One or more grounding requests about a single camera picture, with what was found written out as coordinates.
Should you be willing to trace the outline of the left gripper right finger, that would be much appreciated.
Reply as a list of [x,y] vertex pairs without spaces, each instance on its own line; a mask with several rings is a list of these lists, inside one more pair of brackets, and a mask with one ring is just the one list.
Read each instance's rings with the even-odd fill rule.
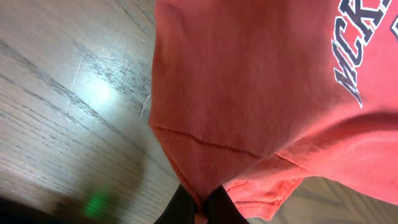
[[204,208],[208,224],[249,224],[222,185],[209,194]]

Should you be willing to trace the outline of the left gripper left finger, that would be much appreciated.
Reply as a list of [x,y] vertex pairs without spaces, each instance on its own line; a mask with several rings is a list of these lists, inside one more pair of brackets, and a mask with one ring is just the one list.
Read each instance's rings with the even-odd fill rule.
[[195,209],[196,204],[193,197],[180,184],[154,224],[194,224]]

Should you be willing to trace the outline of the red printed t-shirt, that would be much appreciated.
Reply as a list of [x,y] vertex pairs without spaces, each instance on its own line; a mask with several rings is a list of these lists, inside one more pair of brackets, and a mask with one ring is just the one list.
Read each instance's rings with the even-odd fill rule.
[[198,212],[270,220],[306,177],[397,203],[396,1],[155,3],[149,125]]

